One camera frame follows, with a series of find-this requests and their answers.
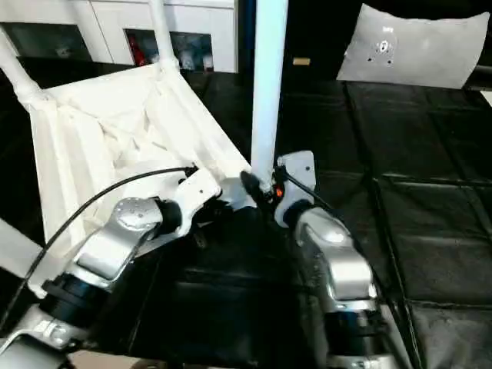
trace white metal frame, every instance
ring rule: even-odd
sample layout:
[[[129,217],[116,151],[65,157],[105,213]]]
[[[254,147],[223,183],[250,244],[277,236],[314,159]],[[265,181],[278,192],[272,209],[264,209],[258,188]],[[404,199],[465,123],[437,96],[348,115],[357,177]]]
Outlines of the white metal frame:
[[[89,0],[0,0],[0,22],[77,25],[92,60],[113,62]]]
[[[93,2],[92,5],[114,62],[133,65],[125,29],[152,29],[148,5],[126,2]],[[221,8],[216,5],[166,5],[165,17],[170,31],[211,36],[215,71],[238,70],[237,42],[234,41],[237,38],[234,6]]]
[[[179,74],[178,61],[172,54],[171,39],[166,24],[166,17],[163,16],[163,3],[160,0],[150,0],[150,3],[153,14],[154,30],[156,32],[158,49],[161,56],[159,66],[149,65],[142,68],[135,68],[130,71],[123,71],[113,75],[96,78],[96,81],[94,82],[91,82],[92,80],[87,80],[70,85],[59,86],[57,88],[49,89],[47,94],[44,90],[39,88],[35,81],[32,81],[29,78],[24,68],[15,57],[15,53],[12,52],[12,46],[8,45],[6,42],[7,40],[0,39],[0,68],[14,86],[14,91],[18,96],[18,100],[31,113],[32,111],[43,111],[44,109],[47,109],[45,111],[45,119],[56,119],[56,114],[52,114],[53,112],[55,113],[55,111],[51,110],[55,107],[55,105],[52,104],[53,98],[63,98],[67,92],[71,91],[71,88],[73,88],[74,91],[77,91],[77,88],[80,88],[81,86],[90,87],[91,83],[95,83],[95,86],[97,86],[97,84],[105,83],[105,81],[111,81],[112,78],[121,78],[123,75],[125,76],[124,78],[127,78],[126,76],[128,75],[128,80],[137,76],[138,73],[141,73],[143,78],[156,75],[158,88],[167,88],[172,91],[174,101],[176,101],[176,106],[171,107],[168,104],[166,108],[173,108],[173,114],[183,114],[183,116],[191,119],[198,130],[198,136],[206,136],[203,145],[209,150],[208,155],[215,159],[217,167],[223,171],[225,177],[229,178],[231,176],[237,176],[241,170],[251,170],[239,151],[233,145],[228,144],[228,138],[225,133],[220,129],[217,122]],[[173,117],[174,119],[178,119],[177,115],[173,115]],[[36,166],[38,167],[40,162],[38,161],[37,149],[39,148],[35,147],[35,152],[37,153]],[[41,164],[41,166],[43,167],[44,165],[45,168],[50,168],[50,166],[53,167],[53,161],[45,160],[44,162],[41,162]],[[1,220],[0,234],[2,234],[2,240],[6,242],[0,242],[0,267],[19,277],[24,276],[35,256],[40,252],[40,247]],[[65,253],[60,252],[60,250],[54,251],[56,246],[57,245],[50,249],[35,275],[33,275],[33,278],[30,280],[29,287],[38,295],[42,295],[43,293],[40,287],[42,282],[46,278],[52,279],[57,272],[61,271],[61,268],[63,268],[63,258],[70,258],[70,254],[74,252],[74,248],[65,250]]]

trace black joint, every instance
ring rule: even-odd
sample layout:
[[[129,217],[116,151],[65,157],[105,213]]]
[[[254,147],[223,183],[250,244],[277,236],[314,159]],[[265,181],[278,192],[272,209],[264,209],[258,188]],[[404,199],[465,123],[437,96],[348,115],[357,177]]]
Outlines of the black joint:
[[[189,178],[191,177],[196,171],[198,170],[198,167],[197,166],[194,166],[194,167],[188,167],[184,170],[184,175],[186,176],[186,178]]]
[[[288,180],[287,169],[285,165],[281,165],[280,167],[275,168],[274,179],[277,183],[283,183]]]
[[[156,201],[162,215],[162,224],[159,228],[161,233],[171,233],[183,223],[181,209],[174,201]]]
[[[46,281],[47,292],[39,307],[52,317],[76,327],[89,327],[104,306],[109,293],[71,274]]]
[[[194,223],[207,223],[232,215],[234,211],[227,202],[217,199],[207,201],[193,217]]]
[[[300,200],[292,204],[284,213],[284,222],[292,229],[295,228],[301,215],[314,206],[308,200]]]
[[[339,311],[326,314],[324,325],[330,354],[373,356],[386,354],[386,325],[378,311]]]

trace black cable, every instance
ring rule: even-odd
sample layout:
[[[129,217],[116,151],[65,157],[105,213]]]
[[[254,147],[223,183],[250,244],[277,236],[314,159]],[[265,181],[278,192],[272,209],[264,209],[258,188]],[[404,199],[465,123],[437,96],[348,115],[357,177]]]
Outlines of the black cable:
[[[112,184],[111,186],[105,188],[101,192],[97,193],[93,197],[89,198],[74,214],[71,215],[69,219],[65,221],[61,225],[61,227],[53,234],[53,236],[49,239],[49,241],[46,243],[46,246],[39,252],[38,256],[36,259],[32,262],[31,266],[29,267],[28,272],[25,274],[24,278],[22,278],[21,284],[17,287],[17,290],[15,291],[14,296],[10,300],[7,306],[7,310],[5,310],[5,313],[2,315],[2,321],[0,321],[0,332],[2,332],[5,323],[10,316],[10,313],[14,310],[15,304],[17,303],[19,297],[21,296],[22,291],[24,290],[25,286],[29,282],[29,279],[32,277],[34,274],[35,270],[41,263],[41,260],[43,257],[46,255],[50,247],[55,243],[55,241],[60,237],[60,235],[70,226],[70,224],[89,206],[94,204],[99,198],[103,197],[105,194],[108,192],[111,192],[115,190],[118,187],[121,187],[122,185],[126,185],[129,182],[137,181],[138,179],[141,178],[146,178],[146,177],[151,177],[153,175],[162,175],[165,173],[172,173],[175,171],[183,171],[187,177],[189,177],[191,174],[196,171],[197,168],[195,167],[180,167],[180,168],[169,168],[169,169],[159,169],[157,171],[148,171],[145,173],[141,173],[139,175],[134,175],[132,177],[126,178],[122,181],[116,182],[115,184]]]
[[[281,175],[285,176],[286,179],[291,181],[293,184],[298,186],[301,190],[304,192],[307,192],[310,194],[313,198],[316,199],[317,202],[323,205],[324,210],[329,211],[329,212],[334,212],[334,208],[328,204],[319,194],[311,190],[308,186],[305,184],[300,183],[296,178],[292,177],[289,172],[285,168],[281,168]]]

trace white fabric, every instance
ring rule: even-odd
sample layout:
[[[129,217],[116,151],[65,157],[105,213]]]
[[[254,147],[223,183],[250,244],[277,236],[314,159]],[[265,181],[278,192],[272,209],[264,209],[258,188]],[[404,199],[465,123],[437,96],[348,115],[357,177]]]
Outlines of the white fabric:
[[[109,185],[145,171],[191,165],[217,181],[248,163],[175,68],[149,65],[44,91],[25,101],[32,120],[45,236]],[[51,250],[63,257],[128,196],[169,196],[182,173],[125,185],[89,208]]]
[[[462,88],[484,47],[489,17],[403,19],[363,4],[337,79]]]

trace metal screw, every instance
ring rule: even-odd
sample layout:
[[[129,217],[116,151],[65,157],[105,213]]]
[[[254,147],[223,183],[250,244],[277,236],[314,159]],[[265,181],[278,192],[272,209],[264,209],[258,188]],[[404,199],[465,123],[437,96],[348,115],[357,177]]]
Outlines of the metal screw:
[[[63,344],[65,342],[65,338],[63,337],[67,333],[67,330],[64,329],[63,327],[57,325],[56,327],[53,328],[52,333],[50,334],[50,338],[56,343],[56,344]]]

